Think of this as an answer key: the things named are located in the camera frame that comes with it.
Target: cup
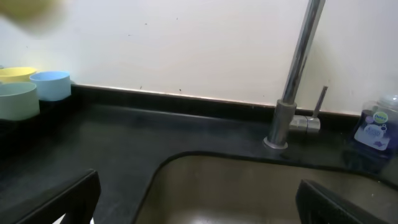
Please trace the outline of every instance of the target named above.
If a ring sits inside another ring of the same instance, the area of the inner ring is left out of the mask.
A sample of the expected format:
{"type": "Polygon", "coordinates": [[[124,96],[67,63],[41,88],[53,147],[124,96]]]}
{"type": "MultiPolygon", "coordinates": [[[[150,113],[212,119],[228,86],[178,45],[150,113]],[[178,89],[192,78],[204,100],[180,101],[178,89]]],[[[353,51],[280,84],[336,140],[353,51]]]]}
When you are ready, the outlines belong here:
{"type": "Polygon", "coordinates": [[[69,72],[39,72],[30,76],[40,100],[58,101],[70,96],[69,72]]]}
{"type": "Polygon", "coordinates": [[[36,69],[29,67],[15,67],[0,69],[0,82],[29,82],[29,77],[36,72],[36,69]]]}
{"type": "Polygon", "coordinates": [[[29,82],[0,85],[0,119],[20,121],[40,113],[36,85],[29,82]]]}

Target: yellow cup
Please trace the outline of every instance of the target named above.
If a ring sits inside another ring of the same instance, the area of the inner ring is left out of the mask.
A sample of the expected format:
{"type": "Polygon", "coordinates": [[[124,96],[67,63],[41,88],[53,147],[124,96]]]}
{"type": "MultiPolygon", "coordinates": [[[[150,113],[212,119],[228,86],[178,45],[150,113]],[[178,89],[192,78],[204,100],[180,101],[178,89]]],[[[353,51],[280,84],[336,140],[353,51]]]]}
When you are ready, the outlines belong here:
{"type": "Polygon", "coordinates": [[[36,69],[29,67],[16,67],[0,69],[0,82],[30,82],[29,77],[36,73],[36,69]]]}

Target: hand soap bottle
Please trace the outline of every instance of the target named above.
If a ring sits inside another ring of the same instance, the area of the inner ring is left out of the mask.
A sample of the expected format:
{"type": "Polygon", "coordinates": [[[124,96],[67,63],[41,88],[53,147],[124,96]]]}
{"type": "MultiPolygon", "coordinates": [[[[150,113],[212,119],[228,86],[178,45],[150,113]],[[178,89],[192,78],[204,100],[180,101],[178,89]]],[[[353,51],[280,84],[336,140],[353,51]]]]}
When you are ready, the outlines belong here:
{"type": "Polygon", "coordinates": [[[398,95],[364,104],[354,140],[381,157],[390,158],[398,150],[398,95]]]}

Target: bottle label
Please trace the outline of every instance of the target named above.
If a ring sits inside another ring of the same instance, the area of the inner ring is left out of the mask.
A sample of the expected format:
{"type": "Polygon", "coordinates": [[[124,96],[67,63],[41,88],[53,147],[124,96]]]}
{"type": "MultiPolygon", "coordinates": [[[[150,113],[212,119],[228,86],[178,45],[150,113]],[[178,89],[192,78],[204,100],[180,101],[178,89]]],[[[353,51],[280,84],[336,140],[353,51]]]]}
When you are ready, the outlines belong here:
{"type": "Polygon", "coordinates": [[[380,151],[386,150],[390,141],[390,138],[385,135],[387,121],[388,115],[382,111],[374,113],[373,117],[366,117],[355,133],[355,140],[380,151]]]}

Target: metal faucet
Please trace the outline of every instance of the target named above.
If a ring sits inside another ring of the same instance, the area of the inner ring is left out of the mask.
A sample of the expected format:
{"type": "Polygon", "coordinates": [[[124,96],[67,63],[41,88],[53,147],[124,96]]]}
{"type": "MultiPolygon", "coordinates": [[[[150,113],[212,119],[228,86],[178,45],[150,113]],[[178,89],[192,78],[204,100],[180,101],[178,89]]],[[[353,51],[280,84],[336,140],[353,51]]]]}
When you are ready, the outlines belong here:
{"type": "Polygon", "coordinates": [[[322,13],[325,0],[308,0],[307,10],[305,12],[304,21],[298,37],[296,49],[294,52],[292,64],[290,66],[289,76],[282,99],[277,101],[274,118],[271,123],[271,130],[264,144],[274,149],[287,148],[287,135],[289,129],[302,129],[308,132],[320,129],[320,121],[317,118],[320,105],[325,96],[327,86],[324,87],[321,97],[318,101],[317,108],[311,118],[304,116],[295,116],[297,104],[294,99],[299,88],[301,76],[310,51],[313,36],[318,26],[318,22],[322,13]]]}

